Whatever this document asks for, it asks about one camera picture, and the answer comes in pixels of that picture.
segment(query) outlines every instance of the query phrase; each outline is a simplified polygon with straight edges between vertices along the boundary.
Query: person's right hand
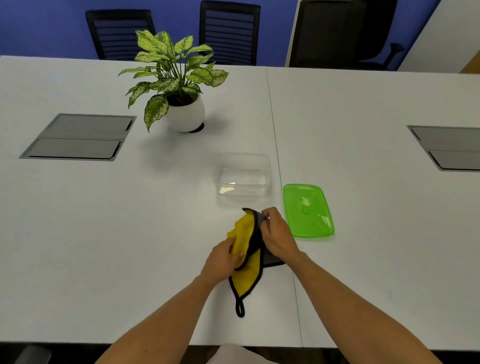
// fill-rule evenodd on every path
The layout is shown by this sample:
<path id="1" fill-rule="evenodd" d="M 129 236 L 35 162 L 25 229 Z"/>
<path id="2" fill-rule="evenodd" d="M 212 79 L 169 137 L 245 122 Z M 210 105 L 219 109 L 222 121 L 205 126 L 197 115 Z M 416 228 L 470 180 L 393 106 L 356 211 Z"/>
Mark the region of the person's right hand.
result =
<path id="1" fill-rule="evenodd" d="M 300 253 L 300 250 L 287 222 L 283 220 L 276 207 L 267 208 L 262 211 L 262 214 L 266 219 L 260 224 L 260 230 L 266 247 L 273 255 L 288 264 Z"/>

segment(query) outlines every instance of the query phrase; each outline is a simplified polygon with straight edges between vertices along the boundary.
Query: chair backrest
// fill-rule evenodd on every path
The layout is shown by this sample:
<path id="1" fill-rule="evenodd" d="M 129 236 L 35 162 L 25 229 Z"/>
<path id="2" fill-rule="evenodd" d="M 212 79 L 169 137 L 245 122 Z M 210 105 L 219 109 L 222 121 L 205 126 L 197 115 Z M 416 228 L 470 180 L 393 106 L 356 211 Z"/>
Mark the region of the chair backrest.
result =
<path id="1" fill-rule="evenodd" d="M 289 66 L 350 67 L 365 11 L 363 0 L 302 0 Z"/>
<path id="2" fill-rule="evenodd" d="M 85 15 L 101 60 L 133 61 L 141 51 L 135 30 L 155 34 L 150 10 L 89 10 Z"/>
<path id="3" fill-rule="evenodd" d="M 200 44 L 214 50 L 218 64 L 257 64 L 260 6 L 226 1 L 202 1 Z"/>
<path id="4" fill-rule="evenodd" d="M 355 54 L 356 61 L 369 60 L 380 54 L 388 38 L 397 0 L 363 0 L 367 11 Z"/>

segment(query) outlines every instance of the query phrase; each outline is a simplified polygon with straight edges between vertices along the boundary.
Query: white table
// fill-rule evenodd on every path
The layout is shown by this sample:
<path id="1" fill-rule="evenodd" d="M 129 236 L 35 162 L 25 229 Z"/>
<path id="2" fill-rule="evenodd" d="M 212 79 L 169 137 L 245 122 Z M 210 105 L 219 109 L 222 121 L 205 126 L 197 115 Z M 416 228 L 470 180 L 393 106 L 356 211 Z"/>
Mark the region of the white table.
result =
<path id="1" fill-rule="evenodd" d="M 200 273 L 241 207 L 282 205 L 265 67 L 223 67 L 204 86 L 205 129 L 143 124 L 127 109 L 134 62 L 0 58 L 0 341 L 110 343 Z M 113 162 L 19 159 L 59 112 L 137 115 Z M 270 157 L 262 199 L 219 199 L 219 152 Z M 301 346 L 287 266 L 272 267 L 235 314 L 228 282 L 208 299 L 191 344 Z"/>
<path id="2" fill-rule="evenodd" d="M 480 77 L 267 68 L 282 184 L 336 233 L 297 240 L 430 349 L 480 350 L 480 173 L 441 172 L 406 125 L 480 126 Z M 303 346 L 334 343 L 295 281 Z"/>

